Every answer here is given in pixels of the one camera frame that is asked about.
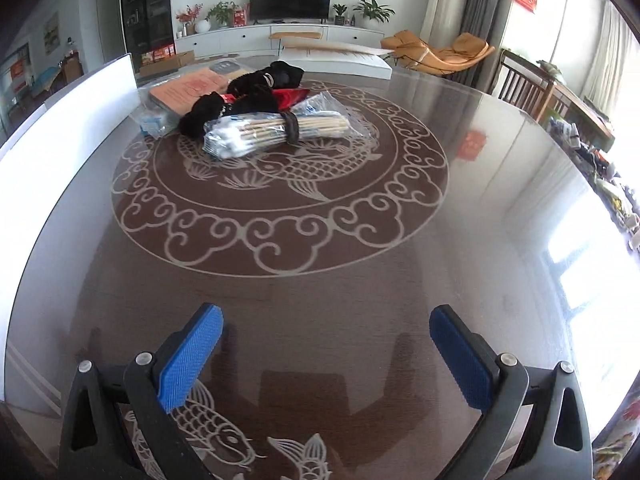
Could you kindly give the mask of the red flowers in white vase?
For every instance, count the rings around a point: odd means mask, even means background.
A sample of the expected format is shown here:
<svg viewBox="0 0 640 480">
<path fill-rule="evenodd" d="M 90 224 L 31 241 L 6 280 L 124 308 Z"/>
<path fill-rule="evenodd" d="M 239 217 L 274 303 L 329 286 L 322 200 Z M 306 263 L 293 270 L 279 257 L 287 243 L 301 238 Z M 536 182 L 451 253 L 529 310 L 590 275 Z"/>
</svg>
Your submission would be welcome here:
<svg viewBox="0 0 640 480">
<path fill-rule="evenodd" d="M 176 13 L 176 20 L 180 24 L 182 36 L 195 34 L 205 34 L 212 28 L 208 18 L 200 18 L 203 5 L 195 3 L 193 6 L 186 6 L 184 10 Z"/>
</svg>

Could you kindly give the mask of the cotton swabs plastic bag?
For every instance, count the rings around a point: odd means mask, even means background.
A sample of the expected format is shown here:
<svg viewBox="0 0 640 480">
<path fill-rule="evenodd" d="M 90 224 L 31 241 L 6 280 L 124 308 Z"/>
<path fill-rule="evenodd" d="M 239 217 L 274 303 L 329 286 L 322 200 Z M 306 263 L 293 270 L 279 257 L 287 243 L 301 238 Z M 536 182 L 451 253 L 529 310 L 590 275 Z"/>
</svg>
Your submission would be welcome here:
<svg viewBox="0 0 640 480">
<path fill-rule="evenodd" d="M 202 144 L 213 159 L 225 160 L 300 141 L 372 138 L 372 130 L 362 120 L 323 91 L 283 112 L 229 115 L 206 122 Z"/>
</svg>

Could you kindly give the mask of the blue white medicine box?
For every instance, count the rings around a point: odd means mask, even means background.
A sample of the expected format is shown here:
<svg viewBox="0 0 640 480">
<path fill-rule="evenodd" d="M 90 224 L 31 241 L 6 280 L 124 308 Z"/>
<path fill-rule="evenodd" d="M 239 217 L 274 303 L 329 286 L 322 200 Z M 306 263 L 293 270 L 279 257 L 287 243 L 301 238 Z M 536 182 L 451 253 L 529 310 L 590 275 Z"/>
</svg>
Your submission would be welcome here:
<svg viewBox="0 0 640 480">
<path fill-rule="evenodd" d="M 138 125 L 145 136 L 159 139 L 175 129 L 174 122 L 166 114 L 145 113 L 138 119 Z"/>
</svg>

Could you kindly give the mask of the small potted plant by tv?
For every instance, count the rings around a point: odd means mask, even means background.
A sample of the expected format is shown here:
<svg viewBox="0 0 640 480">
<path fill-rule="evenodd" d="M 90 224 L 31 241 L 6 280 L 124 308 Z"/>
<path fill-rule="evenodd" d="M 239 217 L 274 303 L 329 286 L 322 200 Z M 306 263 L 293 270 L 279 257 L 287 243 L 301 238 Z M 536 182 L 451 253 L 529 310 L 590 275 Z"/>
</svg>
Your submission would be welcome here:
<svg viewBox="0 0 640 480">
<path fill-rule="evenodd" d="M 334 3 L 333 5 L 334 11 L 334 24 L 343 26 L 346 21 L 346 13 L 348 11 L 348 6 L 343 3 Z"/>
</svg>

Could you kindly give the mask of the green potted plant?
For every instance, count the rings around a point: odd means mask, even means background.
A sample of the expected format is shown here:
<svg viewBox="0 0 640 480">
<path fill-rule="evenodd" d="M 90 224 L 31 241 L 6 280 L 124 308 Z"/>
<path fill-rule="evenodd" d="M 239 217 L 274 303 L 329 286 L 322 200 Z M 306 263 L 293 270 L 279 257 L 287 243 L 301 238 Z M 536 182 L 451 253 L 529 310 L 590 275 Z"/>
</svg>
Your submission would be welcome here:
<svg viewBox="0 0 640 480">
<path fill-rule="evenodd" d="M 360 16 L 360 27 L 380 32 L 385 24 L 396 14 L 387 4 L 376 0 L 357 0 L 354 11 Z"/>
<path fill-rule="evenodd" d="M 208 10 L 206 18 L 214 26 L 231 27 L 237 8 L 238 5 L 233 1 L 219 1 Z"/>
</svg>

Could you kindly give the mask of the wooden bench stool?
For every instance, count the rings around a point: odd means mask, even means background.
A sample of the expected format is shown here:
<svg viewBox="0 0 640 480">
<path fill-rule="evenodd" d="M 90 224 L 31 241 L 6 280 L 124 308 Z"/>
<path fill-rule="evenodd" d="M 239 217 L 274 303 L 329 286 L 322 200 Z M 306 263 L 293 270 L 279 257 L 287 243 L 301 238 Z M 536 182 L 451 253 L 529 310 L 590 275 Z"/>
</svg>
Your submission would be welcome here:
<svg viewBox="0 0 640 480">
<path fill-rule="evenodd" d="M 273 32 L 270 36 L 270 40 L 285 40 L 285 39 L 300 39 L 300 40 L 320 40 L 322 38 L 321 32 Z"/>
</svg>

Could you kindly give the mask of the wooden dining chair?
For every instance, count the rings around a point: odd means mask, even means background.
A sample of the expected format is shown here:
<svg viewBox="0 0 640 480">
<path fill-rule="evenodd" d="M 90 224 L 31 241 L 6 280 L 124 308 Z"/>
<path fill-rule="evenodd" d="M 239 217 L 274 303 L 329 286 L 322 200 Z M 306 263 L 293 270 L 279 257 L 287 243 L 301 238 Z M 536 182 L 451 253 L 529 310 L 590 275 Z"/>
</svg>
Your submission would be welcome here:
<svg viewBox="0 0 640 480">
<path fill-rule="evenodd" d="M 582 142 L 608 152 L 615 142 L 608 124 L 585 100 L 540 66 L 501 49 L 492 76 L 491 94 L 546 126 L 551 117 L 575 124 Z"/>
</svg>

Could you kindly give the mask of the orange rocking lounge chair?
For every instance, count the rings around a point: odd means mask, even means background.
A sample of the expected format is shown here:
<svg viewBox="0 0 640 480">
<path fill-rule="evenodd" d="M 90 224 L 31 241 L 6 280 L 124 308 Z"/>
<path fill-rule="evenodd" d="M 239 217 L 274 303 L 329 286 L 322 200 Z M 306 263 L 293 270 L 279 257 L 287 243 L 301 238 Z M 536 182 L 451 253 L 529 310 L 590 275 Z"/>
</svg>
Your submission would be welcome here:
<svg viewBox="0 0 640 480">
<path fill-rule="evenodd" d="M 393 59 L 407 70 L 435 76 L 463 72 L 495 51 L 484 39 L 468 32 L 457 36 L 451 46 L 436 49 L 410 30 L 383 38 L 381 48 L 390 50 Z"/>
</svg>

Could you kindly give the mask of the dark glass display cabinet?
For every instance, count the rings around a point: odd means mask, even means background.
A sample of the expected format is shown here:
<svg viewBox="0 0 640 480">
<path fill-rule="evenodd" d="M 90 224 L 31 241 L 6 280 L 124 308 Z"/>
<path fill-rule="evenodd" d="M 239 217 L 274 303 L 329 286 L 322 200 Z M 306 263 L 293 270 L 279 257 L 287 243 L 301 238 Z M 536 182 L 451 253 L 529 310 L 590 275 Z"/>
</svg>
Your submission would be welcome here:
<svg viewBox="0 0 640 480">
<path fill-rule="evenodd" d="M 170 0 L 120 0 L 122 34 L 134 70 L 143 57 L 174 42 Z"/>
</svg>

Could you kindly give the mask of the green potted plant left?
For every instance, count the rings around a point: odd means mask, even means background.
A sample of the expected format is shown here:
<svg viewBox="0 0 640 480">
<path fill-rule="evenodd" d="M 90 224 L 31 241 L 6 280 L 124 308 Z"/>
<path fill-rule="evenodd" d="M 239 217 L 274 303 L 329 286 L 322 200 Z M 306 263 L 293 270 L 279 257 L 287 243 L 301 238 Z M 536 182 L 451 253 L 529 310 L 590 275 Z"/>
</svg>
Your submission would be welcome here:
<svg viewBox="0 0 640 480">
<path fill-rule="evenodd" d="M 214 26 L 231 27 L 237 8 L 238 5 L 233 1 L 219 1 L 208 10 L 206 18 Z"/>
</svg>

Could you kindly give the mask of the red snack packet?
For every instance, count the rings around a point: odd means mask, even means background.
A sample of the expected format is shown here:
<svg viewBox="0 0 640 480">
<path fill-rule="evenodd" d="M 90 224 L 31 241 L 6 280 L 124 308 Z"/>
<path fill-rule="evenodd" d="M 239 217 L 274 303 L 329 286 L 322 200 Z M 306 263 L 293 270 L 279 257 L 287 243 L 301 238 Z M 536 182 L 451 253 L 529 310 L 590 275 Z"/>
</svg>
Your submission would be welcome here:
<svg viewBox="0 0 640 480">
<path fill-rule="evenodd" d="M 306 100 L 308 94 L 307 89 L 255 89 L 239 98 L 229 93 L 222 94 L 221 97 L 224 101 L 222 114 L 280 113 Z"/>
</svg>

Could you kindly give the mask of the white storage bin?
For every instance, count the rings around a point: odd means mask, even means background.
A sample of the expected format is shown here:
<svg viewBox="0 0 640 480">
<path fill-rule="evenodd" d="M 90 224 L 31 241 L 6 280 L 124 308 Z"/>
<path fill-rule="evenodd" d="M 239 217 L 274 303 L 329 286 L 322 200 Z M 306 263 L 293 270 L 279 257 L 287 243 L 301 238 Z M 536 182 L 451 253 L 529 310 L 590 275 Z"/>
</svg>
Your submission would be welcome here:
<svg viewBox="0 0 640 480">
<path fill-rule="evenodd" d="M 1 149 L 1 399 L 53 416 L 82 281 L 106 229 L 108 162 L 68 187 L 139 105 L 130 57 L 40 106 Z"/>
</svg>

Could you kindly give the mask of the green potted plant right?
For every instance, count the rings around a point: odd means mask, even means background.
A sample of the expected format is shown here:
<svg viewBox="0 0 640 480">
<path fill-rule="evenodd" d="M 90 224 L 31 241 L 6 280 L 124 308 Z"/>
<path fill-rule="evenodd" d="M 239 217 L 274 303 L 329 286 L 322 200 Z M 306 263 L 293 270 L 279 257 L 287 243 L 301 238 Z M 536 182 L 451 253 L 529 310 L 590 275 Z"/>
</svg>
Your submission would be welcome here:
<svg viewBox="0 0 640 480">
<path fill-rule="evenodd" d="M 357 0 L 354 11 L 360 16 L 360 27 L 380 32 L 385 24 L 396 14 L 387 4 L 376 0 Z"/>
</svg>

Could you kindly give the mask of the white tv cabinet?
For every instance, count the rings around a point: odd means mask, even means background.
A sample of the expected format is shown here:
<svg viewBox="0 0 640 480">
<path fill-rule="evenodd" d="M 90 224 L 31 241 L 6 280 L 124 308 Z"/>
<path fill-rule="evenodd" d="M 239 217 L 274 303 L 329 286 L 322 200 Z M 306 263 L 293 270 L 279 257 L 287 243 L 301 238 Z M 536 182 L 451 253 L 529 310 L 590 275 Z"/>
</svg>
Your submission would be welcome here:
<svg viewBox="0 0 640 480">
<path fill-rule="evenodd" d="M 331 24 L 267 24 L 226 27 L 175 40 L 177 53 L 192 51 L 196 58 L 223 54 L 278 53 L 284 38 L 320 39 L 377 48 L 384 37 L 378 30 Z"/>
</svg>

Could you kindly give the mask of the cardboard box on floor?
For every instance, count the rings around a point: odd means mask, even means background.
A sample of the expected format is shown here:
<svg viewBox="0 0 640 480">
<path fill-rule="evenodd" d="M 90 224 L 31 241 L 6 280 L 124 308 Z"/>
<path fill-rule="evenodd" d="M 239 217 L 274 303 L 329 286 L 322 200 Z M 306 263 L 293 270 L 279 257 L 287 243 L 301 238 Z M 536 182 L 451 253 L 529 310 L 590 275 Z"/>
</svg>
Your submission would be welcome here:
<svg viewBox="0 0 640 480">
<path fill-rule="evenodd" d="M 158 74 L 168 73 L 172 70 L 178 70 L 195 61 L 194 51 L 186 51 L 178 53 L 170 58 L 157 61 L 148 65 L 143 65 L 139 70 L 140 77 L 151 77 Z"/>
</svg>

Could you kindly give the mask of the black velvet scrunchie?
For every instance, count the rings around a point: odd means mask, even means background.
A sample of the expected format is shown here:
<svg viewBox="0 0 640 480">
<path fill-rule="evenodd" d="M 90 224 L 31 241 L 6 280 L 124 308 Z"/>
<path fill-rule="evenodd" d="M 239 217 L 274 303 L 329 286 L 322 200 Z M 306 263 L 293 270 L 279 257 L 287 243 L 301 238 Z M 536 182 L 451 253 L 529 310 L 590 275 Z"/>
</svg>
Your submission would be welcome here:
<svg viewBox="0 0 640 480">
<path fill-rule="evenodd" d="M 192 140 L 201 139 L 206 122 L 221 117 L 250 113 L 277 113 L 279 104 L 269 87 L 232 88 L 227 94 L 212 92 L 201 96 L 178 122 L 181 134 Z"/>
<path fill-rule="evenodd" d="M 233 79 L 228 84 L 227 92 L 239 98 L 255 89 L 296 89 L 302 82 L 304 73 L 302 68 L 277 60 L 261 70 Z"/>
</svg>

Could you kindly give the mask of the white flat gift box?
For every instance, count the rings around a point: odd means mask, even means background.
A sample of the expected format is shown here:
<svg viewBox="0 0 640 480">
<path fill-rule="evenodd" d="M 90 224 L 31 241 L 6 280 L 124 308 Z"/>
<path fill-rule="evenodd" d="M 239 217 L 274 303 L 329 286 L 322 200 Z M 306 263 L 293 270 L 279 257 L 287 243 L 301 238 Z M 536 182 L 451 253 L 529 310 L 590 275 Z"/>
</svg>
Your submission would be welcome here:
<svg viewBox="0 0 640 480">
<path fill-rule="evenodd" d="M 391 53 L 388 49 L 359 44 L 285 37 L 282 39 L 279 60 L 308 73 L 390 80 L 393 69 L 385 58 Z"/>
</svg>

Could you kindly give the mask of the black flat television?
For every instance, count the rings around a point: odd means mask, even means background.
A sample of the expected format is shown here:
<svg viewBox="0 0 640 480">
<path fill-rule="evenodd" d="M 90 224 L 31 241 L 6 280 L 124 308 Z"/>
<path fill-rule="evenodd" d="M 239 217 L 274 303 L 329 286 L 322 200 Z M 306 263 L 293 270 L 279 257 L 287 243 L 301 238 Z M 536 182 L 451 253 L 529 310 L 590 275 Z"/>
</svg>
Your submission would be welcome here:
<svg viewBox="0 0 640 480">
<path fill-rule="evenodd" d="M 253 21 L 325 20 L 331 0 L 250 0 L 248 15 Z"/>
</svg>

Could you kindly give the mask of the orange phone case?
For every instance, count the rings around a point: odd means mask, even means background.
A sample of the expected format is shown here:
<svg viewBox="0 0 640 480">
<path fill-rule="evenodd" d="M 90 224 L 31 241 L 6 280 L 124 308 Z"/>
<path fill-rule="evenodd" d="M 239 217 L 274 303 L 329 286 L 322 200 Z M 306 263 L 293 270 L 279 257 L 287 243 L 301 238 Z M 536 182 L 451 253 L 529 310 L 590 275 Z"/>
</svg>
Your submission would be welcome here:
<svg viewBox="0 0 640 480">
<path fill-rule="evenodd" d="M 188 65 L 140 87 L 141 101 L 181 117 L 201 96 L 224 93 L 232 80 L 249 72 L 234 58 Z"/>
</svg>

